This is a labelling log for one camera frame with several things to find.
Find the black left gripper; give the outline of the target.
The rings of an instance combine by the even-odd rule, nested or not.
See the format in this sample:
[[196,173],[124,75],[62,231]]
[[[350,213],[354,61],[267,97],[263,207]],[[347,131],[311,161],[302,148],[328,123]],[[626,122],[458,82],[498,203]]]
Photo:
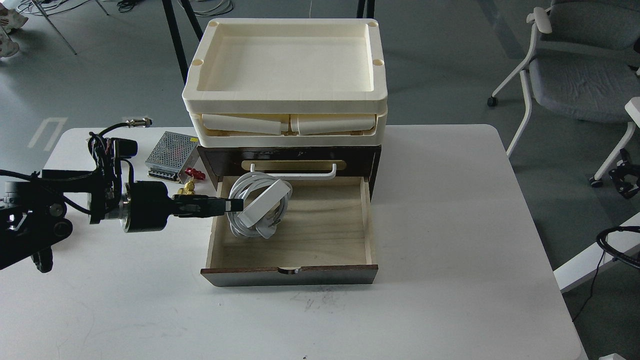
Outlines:
[[175,194],[169,198],[165,183],[135,181],[125,184],[125,214],[121,225],[125,233],[161,231],[172,214],[180,218],[211,218],[242,212],[242,198],[221,198],[205,194]]

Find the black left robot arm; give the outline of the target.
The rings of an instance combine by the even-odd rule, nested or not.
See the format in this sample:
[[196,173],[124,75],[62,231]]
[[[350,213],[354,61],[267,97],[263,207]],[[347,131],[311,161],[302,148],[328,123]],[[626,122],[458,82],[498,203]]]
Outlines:
[[138,152],[137,142],[106,133],[122,127],[153,124],[150,118],[132,119],[99,133],[90,132],[87,150],[95,169],[42,170],[31,174],[2,170],[10,177],[1,198],[1,268],[31,258],[46,273],[53,268],[52,246],[68,238],[73,224],[66,218],[68,207],[87,214],[90,224],[120,220],[126,233],[160,231],[169,216],[210,218],[243,210],[242,199],[205,194],[175,194],[169,197],[160,181],[123,183],[122,162]]

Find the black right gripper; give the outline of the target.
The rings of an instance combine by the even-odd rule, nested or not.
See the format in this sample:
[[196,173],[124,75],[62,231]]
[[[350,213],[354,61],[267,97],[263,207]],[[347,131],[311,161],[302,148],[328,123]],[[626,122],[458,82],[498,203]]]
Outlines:
[[622,148],[619,153],[621,159],[616,163],[615,168],[608,171],[608,176],[617,193],[624,199],[630,199],[640,191],[640,166],[633,163],[626,148]]

